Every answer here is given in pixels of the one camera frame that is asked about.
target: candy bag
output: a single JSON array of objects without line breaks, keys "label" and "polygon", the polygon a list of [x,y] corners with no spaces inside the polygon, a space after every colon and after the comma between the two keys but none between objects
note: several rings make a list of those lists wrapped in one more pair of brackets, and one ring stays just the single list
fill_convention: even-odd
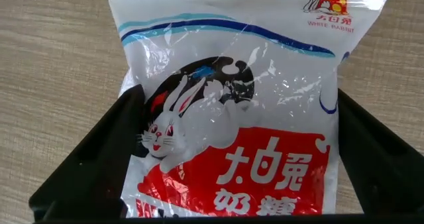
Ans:
[{"label": "candy bag", "polygon": [[109,0],[146,95],[128,217],[333,213],[337,66],[385,2]]}]

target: rabbit illustration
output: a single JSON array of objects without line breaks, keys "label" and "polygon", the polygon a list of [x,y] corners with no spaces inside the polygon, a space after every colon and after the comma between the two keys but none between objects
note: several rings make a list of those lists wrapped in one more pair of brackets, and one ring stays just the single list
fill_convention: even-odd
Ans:
[{"label": "rabbit illustration", "polygon": [[[208,146],[227,148],[239,129],[234,100],[224,104],[220,98],[230,92],[221,82],[202,78],[182,95],[188,77],[184,75],[177,88],[166,98],[163,112],[142,134],[142,145],[148,149],[144,158],[147,173],[160,165],[168,173],[178,164],[190,161]],[[203,90],[203,99],[193,101]]]}]

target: wooden table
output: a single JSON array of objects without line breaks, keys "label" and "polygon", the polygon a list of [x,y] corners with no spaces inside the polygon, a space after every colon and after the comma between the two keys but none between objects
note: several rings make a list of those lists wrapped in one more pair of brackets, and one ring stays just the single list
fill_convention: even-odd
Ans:
[{"label": "wooden table", "polygon": [[[424,0],[389,0],[340,69],[341,87],[424,151]],[[117,98],[127,65],[107,0],[0,0],[0,222]],[[341,166],[339,213],[361,212]]]}]

